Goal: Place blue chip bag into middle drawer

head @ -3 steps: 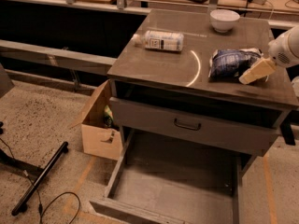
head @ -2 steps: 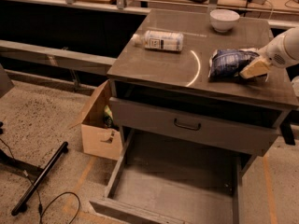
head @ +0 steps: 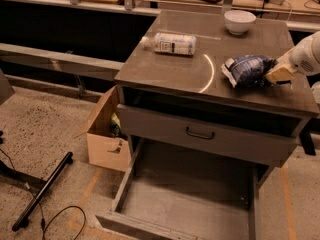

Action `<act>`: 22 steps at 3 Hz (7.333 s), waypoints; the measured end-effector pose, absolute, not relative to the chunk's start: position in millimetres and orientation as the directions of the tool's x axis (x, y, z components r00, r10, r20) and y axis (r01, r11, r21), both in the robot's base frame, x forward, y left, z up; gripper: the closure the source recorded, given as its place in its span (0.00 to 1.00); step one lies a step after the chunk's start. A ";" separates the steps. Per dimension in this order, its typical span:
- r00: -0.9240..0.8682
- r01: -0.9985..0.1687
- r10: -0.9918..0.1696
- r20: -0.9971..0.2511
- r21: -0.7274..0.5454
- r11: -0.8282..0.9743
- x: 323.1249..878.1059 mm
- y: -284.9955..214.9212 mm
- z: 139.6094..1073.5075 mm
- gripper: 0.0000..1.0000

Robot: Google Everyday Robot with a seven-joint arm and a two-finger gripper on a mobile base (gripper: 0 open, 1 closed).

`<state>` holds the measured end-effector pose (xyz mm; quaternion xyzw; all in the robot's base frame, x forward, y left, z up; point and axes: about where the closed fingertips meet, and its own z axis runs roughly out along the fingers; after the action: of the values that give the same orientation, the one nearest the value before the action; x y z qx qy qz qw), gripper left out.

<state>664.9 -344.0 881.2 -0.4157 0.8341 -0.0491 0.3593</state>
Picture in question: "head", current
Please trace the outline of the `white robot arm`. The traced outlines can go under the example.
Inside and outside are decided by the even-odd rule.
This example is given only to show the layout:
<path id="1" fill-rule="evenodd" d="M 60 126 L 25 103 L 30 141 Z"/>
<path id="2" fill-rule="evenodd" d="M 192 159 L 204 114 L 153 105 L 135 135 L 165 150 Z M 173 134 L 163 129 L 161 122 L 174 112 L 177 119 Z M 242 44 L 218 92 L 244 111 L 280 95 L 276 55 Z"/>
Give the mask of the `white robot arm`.
<path id="1" fill-rule="evenodd" d="M 313 76 L 320 73 L 320 31 L 301 40 L 277 59 L 277 64 L 265 75 L 272 84 L 291 81 L 298 74 Z"/>

